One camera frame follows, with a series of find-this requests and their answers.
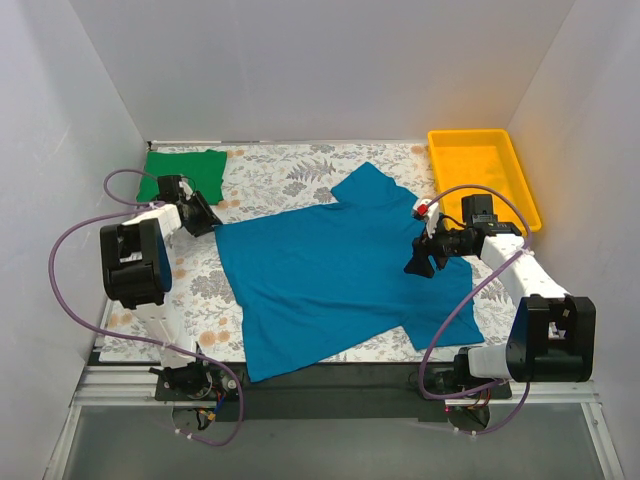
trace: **blue t-shirt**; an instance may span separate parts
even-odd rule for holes
[[[254,382],[292,372],[402,325],[426,348],[471,290],[471,267],[450,259],[432,279],[408,275],[424,224],[416,197],[365,163],[331,192],[338,203],[216,227],[220,259],[243,309]],[[477,343],[468,305],[438,345]]]

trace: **white enclosure wall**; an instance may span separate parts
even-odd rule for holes
[[[539,260],[598,309],[595,379],[640,478],[640,3],[577,0],[511,124],[543,217]]]
[[[146,140],[506,127],[573,0],[71,0]]]
[[[68,226],[117,211],[101,180],[145,144],[67,0],[0,2],[0,477],[42,478],[92,336],[55,303],[47,257]],[[137,179],[118,182],[133,194]],[[97,230],[62,249],[69,302],[97,322]]]

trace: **green cloth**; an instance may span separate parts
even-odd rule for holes
[[[189,185],[200,190],[209,205],[222,200],[222,174],[227,164],[227,152],[158,153],[147,154],[144,171],[156,177],[182,175],[191,179]],[[139,202],[150,202],[158,195],[158,184],[149,177],[142,177]]]

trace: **floral tablecloth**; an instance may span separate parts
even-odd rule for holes
[[[214,206],[225,223],[240,222],[286,210],[335,201],[330,188],[365,161],[373,163],[417,196],[433,196],[434,180],[424,145],[337,144],[337,145],[249,145],[162,147],[160,152],[226,150],[225,200]],[[242,309],[220,263],[215,235],[192,238],[185,232],[174,236],[176,254],[172,265],[174,285],[166,298],[174,314],[180,315],[188,333],[203,352],[221,361],[245,360],[242,341]],[[477,285],[490,270],[477,258],[468,258]],[[120,305],[109,302],[107,328],[146,335],[137,318]],[[486,344],[506,340],[515,307],[502,284],[494,281],[474,299],[475,320]],[[459,347],[437,348],[433,359],[450,361]],[[411,362],[417,352],[401,327],[373,337],[327,362]],[[157,361],[158,352],[147,344],[105,338],[101,361]]]

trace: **yellow tray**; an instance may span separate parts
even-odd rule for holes
[[[438,193],[463,183],[491,187],[518,207],[533,232],[542,228],[540,216],[506,130],[432,130],[427,138]],[[453,192],[440,201],[440,209],[462,221],[461,198],[474,193],[487,192],[477,189]],[[513,222],[525,233],[522,222],[495,195],[493,208],[501,221]]]

